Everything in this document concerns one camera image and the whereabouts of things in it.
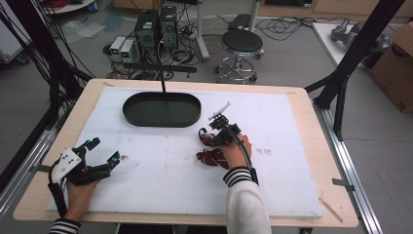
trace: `striped sleeve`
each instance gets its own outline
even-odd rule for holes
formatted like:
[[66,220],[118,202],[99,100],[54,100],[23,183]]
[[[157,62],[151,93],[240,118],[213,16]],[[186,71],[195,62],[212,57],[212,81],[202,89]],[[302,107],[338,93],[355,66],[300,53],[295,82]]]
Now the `striped sleeve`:
[[77,234],[81,224],[67,218],[59,218],[55,221],[49,234]]
[[236,167],[231,169],[223,178],[228,187],[232,187],[234,184],[251,179],[251,172],[247,167]]

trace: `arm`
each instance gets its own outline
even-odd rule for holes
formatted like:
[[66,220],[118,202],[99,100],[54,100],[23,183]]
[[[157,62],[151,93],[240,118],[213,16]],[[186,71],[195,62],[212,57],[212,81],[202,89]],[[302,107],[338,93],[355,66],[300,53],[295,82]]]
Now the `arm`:
[[55,221],[50,234],[65,233],[77,234],[85,212],[88,210],[94,188],[99,181],[91,182],[86,185],[76,186],[71,182],[67,182],[67,191],[69,193],[69,208],[64,218],[59,218]]
[[[240,140],[251,155],[251,144],[247,136],[239,135]],[[227,230],[229,234],[271,233],[270,219],[258,185],[252,181],[244,155],[239,146],[232,142],[222,146],[230,171],[224,176],[228,185]]]

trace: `black stool cushion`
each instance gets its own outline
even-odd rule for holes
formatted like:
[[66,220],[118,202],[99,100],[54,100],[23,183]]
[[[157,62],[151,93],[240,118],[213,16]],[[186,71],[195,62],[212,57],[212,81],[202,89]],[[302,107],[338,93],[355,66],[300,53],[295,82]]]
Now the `black stool cushion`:
[[241,53],[254,53],[262,48],[262,40],[255,33],[233,29],[222,35],[222,43],[228,49]]

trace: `white sleeve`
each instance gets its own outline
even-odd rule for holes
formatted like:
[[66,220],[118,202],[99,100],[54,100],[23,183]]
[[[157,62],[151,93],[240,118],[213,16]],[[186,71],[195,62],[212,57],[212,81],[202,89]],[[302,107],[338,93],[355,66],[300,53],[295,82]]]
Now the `white sleeve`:
[[271,233],[270,219],[258,185],[247,168],[232,169],[224,176],[227,193],[228,234]]

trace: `stool base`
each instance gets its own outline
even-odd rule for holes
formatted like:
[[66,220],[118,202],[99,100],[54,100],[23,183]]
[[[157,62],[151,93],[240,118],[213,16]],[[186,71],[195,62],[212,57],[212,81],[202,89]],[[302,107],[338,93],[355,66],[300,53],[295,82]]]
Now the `stool base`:
[[252,63],[241,57],[225,58],[215,66],[215,72],[220,74],[217,83],[220,83],[222,78],[241,81],[243,84],[247,79],[252,82],[257,80]]

